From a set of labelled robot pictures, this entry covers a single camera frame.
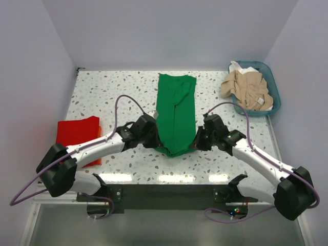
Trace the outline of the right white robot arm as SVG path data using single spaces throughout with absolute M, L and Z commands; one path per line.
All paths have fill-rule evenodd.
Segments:
M 203 122 L 190 144 L 191 149 L 210 151 L 217 147 L 248 164 L 275 188 L 269 195 L 260 189 L 245 187 L 239 183 L 247 175 L 240 174 L 228 183 L 228 195 L 233 201 L 241 201 L 244 197 L 257 198 L 272 204 L 288 220 L 295 220 L 305 210 L 319 205 L 320 198 L 307 169 L 294 168 L 271 157 L 251 142 L 249 133 L 229 131 L 217 114 L 204 114 Z

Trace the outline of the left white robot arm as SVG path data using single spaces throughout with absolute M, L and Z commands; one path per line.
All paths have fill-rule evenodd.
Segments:
M 101 201 L 107 194 L 104 180 L 98 174 L 85 173 L 81 169 L 97 159 L 136 148 L 139 144 L 145 148 L 160 147 L 157 117 L 157 111 L 151 111 L 140 116 L 130 127 L 118 127 L 97 139 L 67 147 L 54 144 L 36 173 L 52 197 L 72 191 Z

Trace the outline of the green polo shirt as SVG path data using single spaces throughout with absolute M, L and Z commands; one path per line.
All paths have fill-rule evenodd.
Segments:
M 195 138 L 196 78 L 188 75 L 160 74 L 157 88 L 156 123 L 162 147 L 157 151 L 168 157 L 177 157 L 192 149 Z

